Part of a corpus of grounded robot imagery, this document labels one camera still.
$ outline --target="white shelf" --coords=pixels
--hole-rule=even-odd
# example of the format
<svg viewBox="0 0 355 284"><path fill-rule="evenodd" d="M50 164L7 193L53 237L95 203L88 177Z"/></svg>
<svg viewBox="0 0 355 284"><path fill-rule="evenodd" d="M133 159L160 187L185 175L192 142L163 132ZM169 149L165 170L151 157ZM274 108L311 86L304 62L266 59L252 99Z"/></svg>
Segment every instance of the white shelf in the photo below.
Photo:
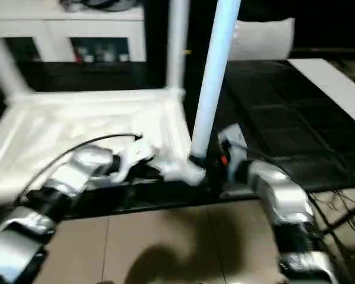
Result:
<svg viewBox="0 0 355 284"><path fill-rule="evenodd" d="M58 0L0 0L0 20L121 20L143 21L142 6L122 12L66 12Z"/></svg>

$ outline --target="tile grout line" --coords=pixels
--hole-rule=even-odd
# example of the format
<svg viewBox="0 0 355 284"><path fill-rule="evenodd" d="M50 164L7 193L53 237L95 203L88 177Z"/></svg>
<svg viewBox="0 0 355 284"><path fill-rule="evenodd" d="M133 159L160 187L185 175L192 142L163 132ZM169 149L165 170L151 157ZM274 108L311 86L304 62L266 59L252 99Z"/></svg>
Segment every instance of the tile grout line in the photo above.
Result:
<svg viewBox="0 0 355 284"><path fill-rule="evenodd" d="M217 253L217 258L218 258L218 262L219 262L219 265L220 265L222 277L224 278L224 283L227 284L226 277L225 277L225 272L224 272L224 266L222 264L220 249L218 248L217 239L215 238L215 233L214 233L213 222L212 222L212 219L211 219L211 214L209 213L208 206L206 205L205 207L206 207L206 214L208 216L209 226L211 227L212 236L213 236L213 239L214 239L214 246L215 246L215 250L216 250L216 253Z"/></svg>
<svg viewBox="0 0 355 284"><path fill-rule="evenodd" d="M101 271L101 281L104 281L104 269L105 269L105 260L107 257L107 244L108 244L108 233L109 233L109 220L110 217L107 217L107 221L106 221L106 227L107 229L105 230L105 240L104 240L104 259L102 261L102 271Z"/></svg>

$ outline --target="wire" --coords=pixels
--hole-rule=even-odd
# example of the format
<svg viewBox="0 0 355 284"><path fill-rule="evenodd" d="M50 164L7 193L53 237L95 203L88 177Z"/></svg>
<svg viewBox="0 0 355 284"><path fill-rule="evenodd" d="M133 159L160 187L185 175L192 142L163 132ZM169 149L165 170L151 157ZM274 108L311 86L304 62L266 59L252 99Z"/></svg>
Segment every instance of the wire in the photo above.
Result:
<svg viewBox="0 0 355 284"><path fill-rule="evenodd" d="M21 193L17 196L16 200L14 201L14 205L18 205L21 201L21 198L23 197L23 195L29 191L30 186L42 175L44 174L46 171L48 171L56 162L58 162L61 158L63 158L65 155L77 150L80 147L86 146L90 143L96 142L96 141L101 141L101 140L105 140L105 139L109 139L109 138L115 138L115 137L134 137L135 139L139 139L141 138L141 136L133 134L133 133L119 133L119 134L109 134L109 135L104 135L104 136L99 136L90 140L86 140L78 145L73 146L70 149L67 149L66 151L64 151L62 154L60 154L59 156L57 156L56 158L54 158L50 163L48 163L47 165L45 165L42 169L40 169L38 171L38 173L36 175L34 175L29 181L28 183L25 185L24 189L21 191Z"/></svg>

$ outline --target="white frame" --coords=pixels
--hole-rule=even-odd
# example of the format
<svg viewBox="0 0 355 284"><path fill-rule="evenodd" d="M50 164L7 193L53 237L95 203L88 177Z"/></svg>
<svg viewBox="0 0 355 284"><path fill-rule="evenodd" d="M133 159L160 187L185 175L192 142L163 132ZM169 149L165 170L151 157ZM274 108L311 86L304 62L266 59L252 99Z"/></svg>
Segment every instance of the white frame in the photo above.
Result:
<svg viewBox="0 0 355 284"><path fill-rule="evenodd" d="M171 9L173 16L169 20L169 46L173 46L174 48L169 48L167 61L169 75L167 76L167 85L162 89L36 93L24 82L21 73L13 64L10 52L2 43L2 40L0 40L0 87L4 91L8 105L0 120L0 204L11 202L18 195L19 190L21 190L21 185L24 186L24 179L29 180L29 177L32 176L29 175L29 172L23 172L20 176L14 174L14 180L4 179L3 177L3 174L5 175L8 172L7 167L10 167L12 164L10 161L15 159L13 153L22 153L26 150L21 149L23 147L21 145L27 132L30 131L30 122L33 123L34 120L38 120L39 118L46 120L46 124L42 128L37 128L37 135L40 137L43 137L42 133L45 131L47 133L49 126L55 123L67 127L66 131L68 132L68 124L65 124L63 116L60 116L60 106L68 108L66 111L70 113L71 109L76 109L74 108L76 104L81 104L84 106L84 109L90 110L92 110L92 105L96 105L95 113L99 113L101 117L102 110L106 109L108 111L108 105L113 105L114 102L113 111L111 108L109 112L111 116L122 114L127 110L130 111L128 112L130 115L134 115L133 111L135 109L129 109L127 106L136 104L136 109L144 112L141 114L142 117L144 118L144 114L146 114L148 119L141 120L136 124L142 125L143 128L138 129L137 127L135 133L146 133L145 136L150 141L156 141L156 143L158 143L158 139L165 137L165 143L162 143L162 147L164 147L163 151L167 151L167 153L170 153L182 163L188 159L191 140L185 123L181 102L185 93L182 84L189 0L172 0L172 2L174 2L172 4L173 7L178 7L176 10ZM74 30L74 26L67 25L67 31L70 35L73 34ZM94 29L88 30L86 34L88 36L99 37L97 34L93 34L93 31ZM108 33L105 31L100 34L100 36L107 35ZM145 100L153 100L153 102L151 105L145 105ZM84 115L89 119L91 117L89 111L85 111ZM158 122L160 126L151 127L151 125L156 125L151 122L157 121L156 117L159 118ZM157 133L158 129L163 129L163 133ZM56 142L55 144L57 148L60 147L58 143Z"/></svg>

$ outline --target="floor tile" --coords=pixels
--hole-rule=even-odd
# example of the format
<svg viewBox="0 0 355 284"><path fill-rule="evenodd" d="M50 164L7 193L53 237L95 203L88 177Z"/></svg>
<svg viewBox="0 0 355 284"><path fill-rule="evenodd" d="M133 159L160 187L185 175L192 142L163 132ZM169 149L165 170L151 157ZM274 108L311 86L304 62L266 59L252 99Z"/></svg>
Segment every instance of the floor tile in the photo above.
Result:
<svg viewBox="0 0 355 284"><path fill-rule="evenodd" d="M35 284L95 284L102 279L108 217L65 221L47 246Z"/></svg>
<svg viewBox="0 0 355 284"><path fill-rule="evenodd" d="M282 279L276 246L258 201L208 206L226 283L276 283Z"/></svg>
<svg viewBox="0 0 355 284"><path fill-rule="evenodd" d="M206 207L111 217L104 279L224 283Z"/></svg>

